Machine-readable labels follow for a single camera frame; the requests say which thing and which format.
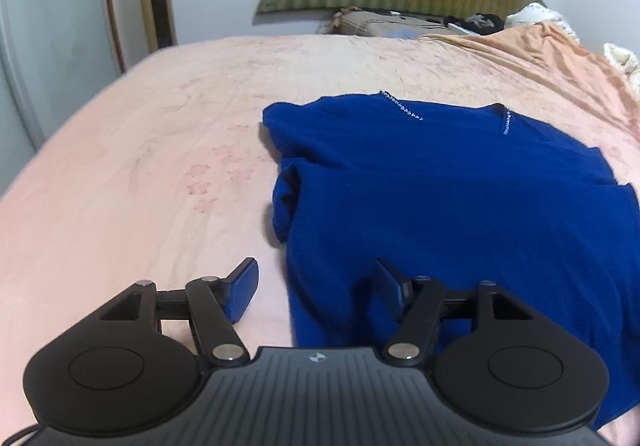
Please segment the orange blanket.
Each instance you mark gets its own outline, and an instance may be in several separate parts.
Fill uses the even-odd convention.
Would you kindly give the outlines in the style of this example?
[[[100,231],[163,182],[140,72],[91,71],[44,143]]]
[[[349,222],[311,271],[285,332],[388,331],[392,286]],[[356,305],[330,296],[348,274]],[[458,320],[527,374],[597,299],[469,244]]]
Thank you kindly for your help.
[[[639,94],[600,55],[551,21],[490,36],[422,36],[509,69],[568,100],[598,120],[639,138]]]

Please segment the white crumpled quilt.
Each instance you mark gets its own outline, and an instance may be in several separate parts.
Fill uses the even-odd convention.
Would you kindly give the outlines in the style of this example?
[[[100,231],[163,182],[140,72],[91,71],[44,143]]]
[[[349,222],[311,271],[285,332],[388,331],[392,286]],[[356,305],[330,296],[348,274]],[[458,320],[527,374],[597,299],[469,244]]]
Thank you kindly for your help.
[[[603,55],[610,65],[615,67],[635,89],[640,88],[639,57],[632,50],[614,43],[603,44]]]

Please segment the white pillow behind blanket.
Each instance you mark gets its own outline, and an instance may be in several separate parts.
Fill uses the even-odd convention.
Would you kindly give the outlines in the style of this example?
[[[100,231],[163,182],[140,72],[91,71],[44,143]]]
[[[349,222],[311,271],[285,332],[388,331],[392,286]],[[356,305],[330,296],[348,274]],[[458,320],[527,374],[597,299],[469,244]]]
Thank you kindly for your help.
[[[517,13],[509,15],[504,21],[504,28],[514,28],[519,26],[529,26],[530,24],[540,24],[541,22],[550,21],[556,24],[567,36],[579,43],[579,38],[575,30],[570,26],[566,18],[555,10],[533,2],[526,5]]]

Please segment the glass wardrobe door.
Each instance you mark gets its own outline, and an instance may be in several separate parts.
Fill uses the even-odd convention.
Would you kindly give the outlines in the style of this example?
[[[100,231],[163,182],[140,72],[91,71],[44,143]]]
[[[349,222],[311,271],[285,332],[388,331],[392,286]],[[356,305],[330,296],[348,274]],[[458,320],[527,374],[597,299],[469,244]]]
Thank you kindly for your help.
[[[1,185],[119,73],[104,0],[1,0]]]

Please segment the pink bed sheet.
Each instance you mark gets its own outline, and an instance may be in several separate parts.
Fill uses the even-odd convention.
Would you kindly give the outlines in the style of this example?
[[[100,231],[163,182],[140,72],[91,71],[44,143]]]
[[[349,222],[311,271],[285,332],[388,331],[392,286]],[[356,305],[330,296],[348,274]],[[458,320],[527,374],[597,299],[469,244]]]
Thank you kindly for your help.
[[[270,222],[277,157],[262,110],[382,91],[498,102],[599,147],[618,180],[638,183],[639,139],[439,42],[260,36],[162,50],[70,118],[2,197],[2,435],[34,421],[22,381],[32,355],[140,279],[180,288],[256,258],[260,284],[239,335],[248,348],[290,345]]]

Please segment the blue knit sweater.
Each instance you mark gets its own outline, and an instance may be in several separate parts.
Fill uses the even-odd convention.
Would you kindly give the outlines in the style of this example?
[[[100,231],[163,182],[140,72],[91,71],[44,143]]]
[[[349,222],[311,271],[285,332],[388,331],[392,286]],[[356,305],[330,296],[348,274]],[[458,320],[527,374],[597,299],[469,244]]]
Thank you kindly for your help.
[[[599,424],[638,405],[639,203],[598,148],[500,104],[383,92],[277,102],[262,123],[298,346],[390,340],[380,263],[452,290],[492,280],[601,355]]]

